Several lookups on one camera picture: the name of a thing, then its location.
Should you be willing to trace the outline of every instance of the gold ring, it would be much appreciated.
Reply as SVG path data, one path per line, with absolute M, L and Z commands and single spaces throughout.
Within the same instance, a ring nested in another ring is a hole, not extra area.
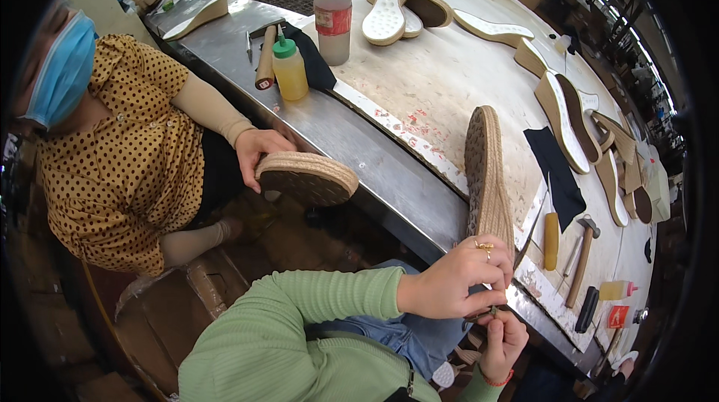
M 474 246 L 477 249 L 483 249 L 487 253 L 487 263 L 490 263 L 490 251 L 494 247 L 492 243 L 477 243 L 477 239 L 474 238 Z

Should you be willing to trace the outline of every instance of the mustard yellow blouse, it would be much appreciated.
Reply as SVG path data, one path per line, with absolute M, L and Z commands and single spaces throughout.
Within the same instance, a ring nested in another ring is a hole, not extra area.
M 188 70 L 130 36 L 95 45 L 88 88 L 113 116 L 40 141 L 49 226 L 88 263 L 158 275 L 160 236 L 185 227 L 202 199 L 203 128 L 170 104 Z

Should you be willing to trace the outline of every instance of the glue bottle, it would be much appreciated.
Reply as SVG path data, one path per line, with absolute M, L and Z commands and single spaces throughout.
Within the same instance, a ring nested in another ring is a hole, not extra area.
M 291 38 L 285 38 L 282 27 L 277 25 L 277 42 L 272 47 L 272 67 L 283 100 L 294 101 L 309 91 L 305 61 Z
M 613 281 L 604 282 L 599 287 L 599 300 L 600 301 L 619 301 L 620 299 L 628 298 L 639 287 L 634 286 L 632 281 Z
M 342 65 L 349 58 L 352 0 L 314 0 L 319 54 L 327 65 Z

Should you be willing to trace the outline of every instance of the green ribbed sweater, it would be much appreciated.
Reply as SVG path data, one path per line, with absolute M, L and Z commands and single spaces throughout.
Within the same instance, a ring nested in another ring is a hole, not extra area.
M 399 267 L 355 273 L 274 272 L 200 335 L 180 366 L 180 400 L 383 401 L 407 386 L 407 361 L 386 346 L 348 332 L 307 341 L 304 326 L 397 310 Z M 496 401 L 502 387 L 475 377 L 458 401 Z M 419 374 L 413 397 L 439 402 Z

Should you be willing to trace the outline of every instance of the yellow handle tool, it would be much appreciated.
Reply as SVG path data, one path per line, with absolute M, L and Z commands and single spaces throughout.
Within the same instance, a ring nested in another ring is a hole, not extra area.
M 549 213 L 544 217 L 544 269 L 554 271 L 556 269 L 556 255 L 559 253 L 559 215 L 556 214 L 552 200 L 552 182 L 549 180 L 549 173 L 546 177 L 549 187 Z

